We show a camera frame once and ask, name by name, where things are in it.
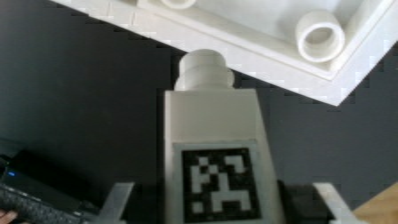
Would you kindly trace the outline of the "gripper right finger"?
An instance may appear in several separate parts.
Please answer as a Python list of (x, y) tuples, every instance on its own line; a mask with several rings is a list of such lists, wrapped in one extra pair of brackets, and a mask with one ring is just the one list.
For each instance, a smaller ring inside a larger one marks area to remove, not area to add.
[(321, 200), (325, 202), (328, 211), (333, 215), (328, 224), (362, 224), (362, 221), (357, 219), (353, 212), (348, 208), (337, 190), (330, 183), (314, 183), (312, 184)]

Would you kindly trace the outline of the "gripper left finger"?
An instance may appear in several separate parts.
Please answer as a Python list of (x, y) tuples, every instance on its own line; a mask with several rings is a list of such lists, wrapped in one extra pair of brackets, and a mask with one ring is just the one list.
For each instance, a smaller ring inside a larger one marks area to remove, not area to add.
[(94, 219), (94, 224), (126, 224), (122, 220), (124, 208), (133, 191), (133, 182), (117, 182), (113, 184), (104, 204), (101, 207), (99, 215)]

